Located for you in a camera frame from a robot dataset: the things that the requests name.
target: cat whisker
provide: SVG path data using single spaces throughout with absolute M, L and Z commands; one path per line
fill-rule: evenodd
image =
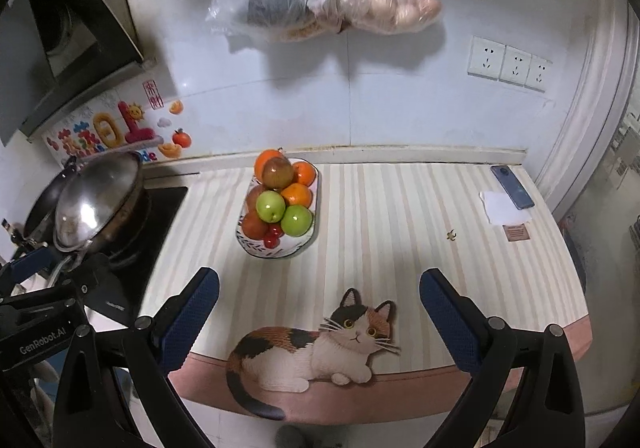
M 321 323 L 321 324 L 320 324 L 320 326 L 321 326 L 321 327 L 331 328 L 331 329 L 334 329 L 334 330 L 336 330 L 336 331 L 338 331 L 338 330 L 342 329 L 342 327 L 337 327 L 337 326 L 335 326 L 335 325 L 334 325 L 334 324 L 332 324 L 332 323 Z
M 338 322 L 331 320 L 331 318 L 327 318 L 326 316 L 324 316 L 322 318 L 323 320 L 325 320 L 327 323 L 331 324 L 331 325 L 335 325 L 336 327 L 340 328 L 340 329 L 344 329 L 343 326 L 341 326 Z
M 396 347 L 396 349 L 398 349 L 396 350 L 396 349 L 390 349 L 389 345 L 385 345 L 385 344 L 376 344 L 376 345 L 379 346 L 381 349 L 385 349 L 385 351 L 391 352 L 392 354 L 400 354 L 400 350 L 399 350 L 400 347 Z
M 390 349 L 398 349 L 398 350 L 400 349 L 400 346 L 393 345 L 393 344 L 390 344 L 390 343 L 384 343 L 384 342 L 376 341 L 376 345 L 379 345 L 380 347 L 388 347 Z

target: cat face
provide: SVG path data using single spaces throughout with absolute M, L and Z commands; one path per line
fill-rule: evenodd
M 360 293 L 349 289 L 330 319 L 325 318 L 321 330 L 338 344 L 359 354 L 372 354 L 381 349 L 391 350 L 389 323 L 395 304 L 387 300 L 378 307 L 362 304 Z

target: cat sticker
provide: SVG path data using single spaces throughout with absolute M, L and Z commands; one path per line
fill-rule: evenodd
M 391 339 L 395 310 L 391 300 L 375 308 L 363 305 L 360 293 L 350 288 L 340 307 L 323 319 L 317 331 L 263 327 L 242 338 L 226 362 L 226 384 L 247 411 L 283 420 L 281 409 L 249 395 L 241 373 L 273 392 L 305 392 L 313 380 L 331 380 L 340 386 L 367 383 L 370 355 L 399 351 Z

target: white tiled wall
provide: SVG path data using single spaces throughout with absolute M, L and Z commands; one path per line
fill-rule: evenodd
M 31 144 L 16 132 L 7 146 L 0 144 L 0 220 L 24 224 L 38 195 L 59 171 L 39 140 Z M 9 260 L 14 250 L 9 235 L 0 229 L 0 256 Z
M 265 146 L 453 144 L 526 148 L 535 178 L 566 117 L 596 0 L 442 0 L 420 34 L 356 30 L 295 44 L 212 34 L 210 0 L 129 0 L 154 74 L 197 107 L 208 154 Z M 546 93 L 467 76 L 472 35 L 554 63 Z

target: screw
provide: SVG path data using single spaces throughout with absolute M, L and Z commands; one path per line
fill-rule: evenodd
M 90 330 L 91 329 L 89 329 L 88 325 L 84 325 L 84 324 L 83 325 L 79 325 L 76 328 L 76 336 L 80 336 L 81 338 L 83 336 L 87 336 Z
M 564 334 L 562 327 L 555 323 L 552 323 L 549 326 L 549 332 L 552 333 L 553 336 L 557 336 L 558 338 Z
M 152 319 L 149 316 L 141 316 L 133 322 L 133 326 L 139 331 L 143 331 L 151 325 Z
M 497 316 L 491 316 L 491 318 L 489 318 L 489 327 L 491 327 L 491 329 L 496 329 L 497 331 L 504 329 L 504 326 L 506 324 L 504 323 L 504 320 L 502 318 L 498 318 Z

